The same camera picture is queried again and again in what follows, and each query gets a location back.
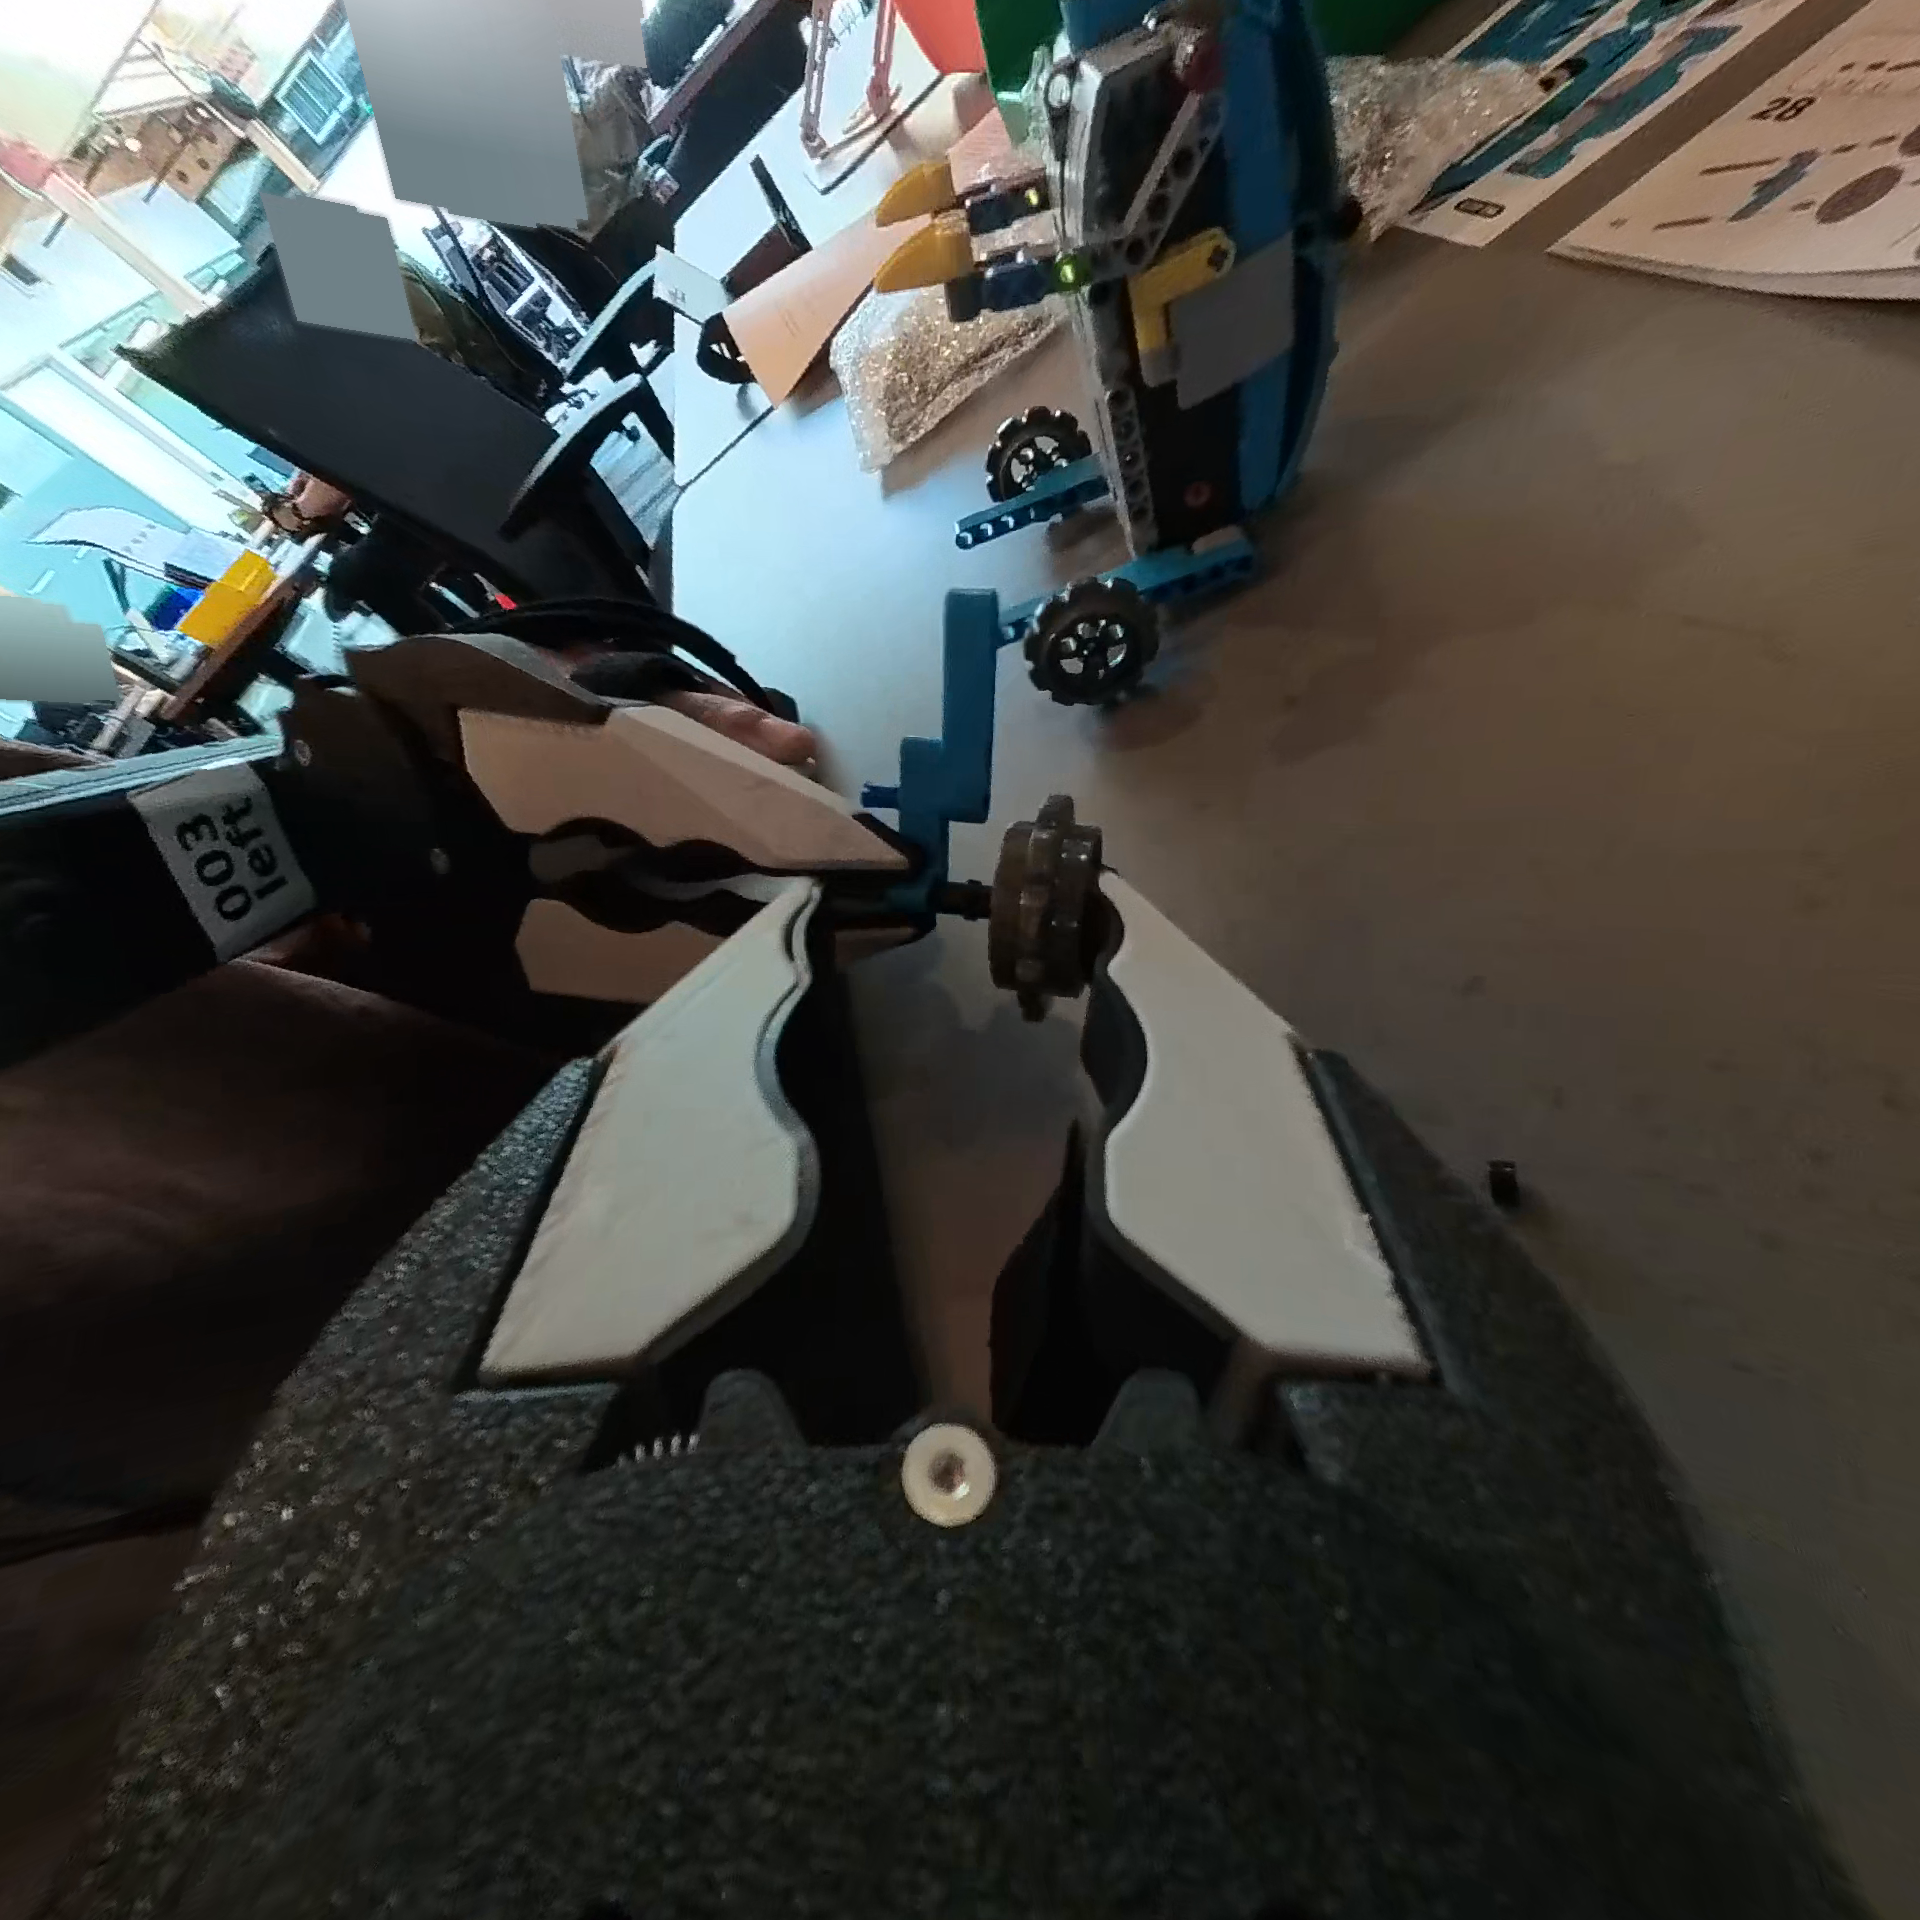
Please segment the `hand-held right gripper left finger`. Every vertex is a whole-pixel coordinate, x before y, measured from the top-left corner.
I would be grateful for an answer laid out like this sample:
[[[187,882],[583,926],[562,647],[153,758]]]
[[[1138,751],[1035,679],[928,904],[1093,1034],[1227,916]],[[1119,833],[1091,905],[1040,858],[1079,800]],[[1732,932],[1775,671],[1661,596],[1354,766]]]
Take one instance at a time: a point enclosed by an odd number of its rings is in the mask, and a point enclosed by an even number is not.
[[[631,1377],[799,1252],[823,1167],[778,1048],[812,987],[821,899],[821,882],[785,880],[615,1039],[480,1382]]]

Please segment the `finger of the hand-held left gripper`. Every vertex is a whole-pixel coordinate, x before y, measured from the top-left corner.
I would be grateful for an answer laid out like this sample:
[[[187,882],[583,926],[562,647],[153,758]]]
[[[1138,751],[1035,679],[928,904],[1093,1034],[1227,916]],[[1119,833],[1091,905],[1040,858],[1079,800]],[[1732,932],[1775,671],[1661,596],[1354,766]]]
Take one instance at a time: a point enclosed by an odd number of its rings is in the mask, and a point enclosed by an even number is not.
[[[522,835],[603,824],[652,849],[722,849],[757,873],[916,867],[827,787],[663,706],[618,706],[595,728],[463,710],[458,728],[468,779]]]
[[[785,879],[666,880],[603,868],[533,899],[514,935],[533,992],[658,1000],[786,889]]]

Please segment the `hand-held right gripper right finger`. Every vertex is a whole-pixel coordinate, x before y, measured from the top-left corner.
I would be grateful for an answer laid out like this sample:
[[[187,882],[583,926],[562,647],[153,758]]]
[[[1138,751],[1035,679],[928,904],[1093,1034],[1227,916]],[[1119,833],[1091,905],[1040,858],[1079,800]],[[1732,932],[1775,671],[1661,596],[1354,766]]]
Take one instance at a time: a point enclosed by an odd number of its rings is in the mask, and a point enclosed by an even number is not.
[[[1295,1027],[1103,873],[1088,1199],[1143,1280],[1267,1375],[1426,1382],[1432,1361]]]

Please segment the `blue toy beam piece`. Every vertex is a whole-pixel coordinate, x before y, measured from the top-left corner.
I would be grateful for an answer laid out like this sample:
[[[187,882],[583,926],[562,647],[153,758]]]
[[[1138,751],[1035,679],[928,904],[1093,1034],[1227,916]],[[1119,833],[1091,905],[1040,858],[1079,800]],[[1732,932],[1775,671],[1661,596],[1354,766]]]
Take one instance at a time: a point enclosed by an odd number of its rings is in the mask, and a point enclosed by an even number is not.
[[[992,816],[996,659],[1010,643],[994,590],[952,590],[944,600],[943,729],[906,736],[896,779],[860,788],[860,812],[892,815],[914,858],[914,871],[888,894],[913,937],[938,926],[939,916],[922,907],[933,882],[953,880],[953,827],[985,825]]]

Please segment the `grey toy gear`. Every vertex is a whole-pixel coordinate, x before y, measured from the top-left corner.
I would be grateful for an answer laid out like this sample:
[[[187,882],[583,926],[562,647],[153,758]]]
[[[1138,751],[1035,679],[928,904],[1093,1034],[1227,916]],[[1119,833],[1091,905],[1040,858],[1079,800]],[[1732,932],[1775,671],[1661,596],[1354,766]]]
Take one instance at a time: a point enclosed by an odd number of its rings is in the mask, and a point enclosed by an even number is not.
[[[1037,1024],[1056,1001],[1088,992],[1113,931],[1104,871],[1103,831],[1081,820],[1065,794],[1001,838],[987,920],[989,972],[1016,998],[1025,1022]]]

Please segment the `grey desk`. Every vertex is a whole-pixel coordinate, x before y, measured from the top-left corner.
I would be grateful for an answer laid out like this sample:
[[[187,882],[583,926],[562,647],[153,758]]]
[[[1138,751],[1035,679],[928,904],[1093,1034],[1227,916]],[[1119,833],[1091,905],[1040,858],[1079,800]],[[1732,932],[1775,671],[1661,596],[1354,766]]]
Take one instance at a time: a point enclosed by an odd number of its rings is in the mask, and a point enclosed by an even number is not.
[[[1916,1916],[1916,315],[1484,251],[1343,279],[1265,568],[1136,703],[999,659],[1004,824],[1128,880],[1476,1184],[1675,1457],[1832,1835]]]

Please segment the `person's left hand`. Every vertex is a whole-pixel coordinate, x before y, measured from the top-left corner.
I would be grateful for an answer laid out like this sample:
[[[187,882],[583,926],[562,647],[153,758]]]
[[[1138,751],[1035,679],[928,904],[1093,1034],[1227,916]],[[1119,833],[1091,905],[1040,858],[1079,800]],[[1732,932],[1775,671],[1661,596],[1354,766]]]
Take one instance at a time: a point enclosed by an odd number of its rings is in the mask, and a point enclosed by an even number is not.
[[[724,694],[700,688],[671,691],[657,706],[682,713],[687,721],[781,766],[809,769],[821,755],[816,734],[803,723]]]

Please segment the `yellow bin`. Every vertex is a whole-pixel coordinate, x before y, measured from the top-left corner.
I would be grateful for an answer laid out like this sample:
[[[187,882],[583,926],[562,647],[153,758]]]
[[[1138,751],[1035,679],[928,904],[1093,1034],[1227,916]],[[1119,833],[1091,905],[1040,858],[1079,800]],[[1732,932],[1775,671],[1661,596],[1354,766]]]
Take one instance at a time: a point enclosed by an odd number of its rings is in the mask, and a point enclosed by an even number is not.
[[[219,649],[268,607],[277,583],[279,571],[265,556],[241,551],[181,614],[177,633],[203,649]]]

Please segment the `black office chair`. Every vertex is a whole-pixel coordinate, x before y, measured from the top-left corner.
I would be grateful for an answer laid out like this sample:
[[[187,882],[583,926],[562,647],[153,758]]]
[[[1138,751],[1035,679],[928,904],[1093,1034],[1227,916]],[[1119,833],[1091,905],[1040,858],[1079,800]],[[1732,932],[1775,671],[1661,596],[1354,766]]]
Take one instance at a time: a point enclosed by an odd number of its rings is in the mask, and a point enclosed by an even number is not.
[[[605,564],[625,561],[645,590],[657,585],[657,547],[623,507],[613,488],[595,470],[595,452],[623,428],[639,426],[671,470],[677,455],[677,428],[655,388],[673,350],[673,322],[661,322],[657,276],[668,254],[626,276],[565,363],[565,387],[578,391],[586,375],[609,383],[555,433],[547,452],[527,474],[499,535],[506,543],[538,529],[565,529],[568,535],[603,553]]]

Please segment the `black monitor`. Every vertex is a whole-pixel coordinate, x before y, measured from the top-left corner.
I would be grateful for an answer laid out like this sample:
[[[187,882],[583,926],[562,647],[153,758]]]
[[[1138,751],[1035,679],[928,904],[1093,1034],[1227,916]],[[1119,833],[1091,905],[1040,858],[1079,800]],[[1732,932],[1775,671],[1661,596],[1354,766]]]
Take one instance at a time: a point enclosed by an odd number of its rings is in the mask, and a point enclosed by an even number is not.
[[[324,327],[177,327],[131,366],[354,500],[488,544],[555,433],[443,356]]]

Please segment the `person's brown clothing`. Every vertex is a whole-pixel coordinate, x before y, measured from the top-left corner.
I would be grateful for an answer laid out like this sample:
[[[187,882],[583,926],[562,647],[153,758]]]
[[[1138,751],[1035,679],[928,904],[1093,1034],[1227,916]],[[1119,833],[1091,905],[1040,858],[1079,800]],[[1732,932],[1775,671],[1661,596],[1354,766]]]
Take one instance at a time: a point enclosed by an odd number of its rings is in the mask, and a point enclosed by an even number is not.
[[[4,1916],[279,1382],[568,1057],[242,961],[4,1066]]]

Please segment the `brown paper sheet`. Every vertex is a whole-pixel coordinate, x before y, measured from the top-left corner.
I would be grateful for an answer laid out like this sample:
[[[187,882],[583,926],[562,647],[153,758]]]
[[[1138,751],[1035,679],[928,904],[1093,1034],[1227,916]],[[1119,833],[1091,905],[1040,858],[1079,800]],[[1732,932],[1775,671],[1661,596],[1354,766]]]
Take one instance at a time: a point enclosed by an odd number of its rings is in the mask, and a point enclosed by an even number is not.
[[[856,222],[724,311],[753,385],[770,408],[788,401],[866,294],[906,296],[972,275],[962,227]]]

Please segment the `clear plastic bag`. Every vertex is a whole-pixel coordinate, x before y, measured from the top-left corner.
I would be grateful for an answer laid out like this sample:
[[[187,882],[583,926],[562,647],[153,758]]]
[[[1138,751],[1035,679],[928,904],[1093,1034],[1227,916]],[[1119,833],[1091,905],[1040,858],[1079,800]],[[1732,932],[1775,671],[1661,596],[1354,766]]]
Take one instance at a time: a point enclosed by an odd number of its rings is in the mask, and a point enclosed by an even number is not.
[[[1484,137],[1482,86],[1445,58],[1340,56],[1329,97],[1337,169],[1368,243]]]
[[[827,369],[845,404],[856,464],[883,474],[1001,372],[1045,346],[1068,318],[1068,303],[957,322],[944,294],[869,290],[827,347]]]

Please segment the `blue toy robot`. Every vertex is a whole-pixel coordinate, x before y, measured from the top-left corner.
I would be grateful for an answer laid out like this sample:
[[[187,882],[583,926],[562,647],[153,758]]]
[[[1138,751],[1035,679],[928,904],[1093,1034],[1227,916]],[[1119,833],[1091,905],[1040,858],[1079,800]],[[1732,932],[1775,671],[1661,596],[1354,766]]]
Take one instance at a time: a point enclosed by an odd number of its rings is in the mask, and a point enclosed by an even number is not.
[[[953,529],[972,550],[1113,507],[1129,561],[1004,618],[1056,705],[1128,700],[1163,609],[1253,569],[1245,522],[1304,464],[1359,222],[1304,4],[1149,4],[1091,43],[1059,35],[996,92],[1025,110],[1012,162],[968,182],[931,160],[873,212],[968,231],[972,275],[931,287],[957,322],[1068,303],[1088,420],[1035,404],[1004,423],[989,506]]]

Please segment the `green plastic bin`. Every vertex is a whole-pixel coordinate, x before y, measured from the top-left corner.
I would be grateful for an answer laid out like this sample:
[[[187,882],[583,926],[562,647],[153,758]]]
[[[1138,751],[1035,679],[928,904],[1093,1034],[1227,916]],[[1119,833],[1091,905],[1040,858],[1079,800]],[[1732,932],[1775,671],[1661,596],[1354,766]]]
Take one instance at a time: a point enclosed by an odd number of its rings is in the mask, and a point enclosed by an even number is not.
[[[1125,32],[1146,22],[1149,2],[973,2],[985,72],[996,92],[1019,90],[1037,52],[1068,35],[1072,46],[1098,32]],[[1443,2],[1304,2],[1321,52],[1384,56]]]

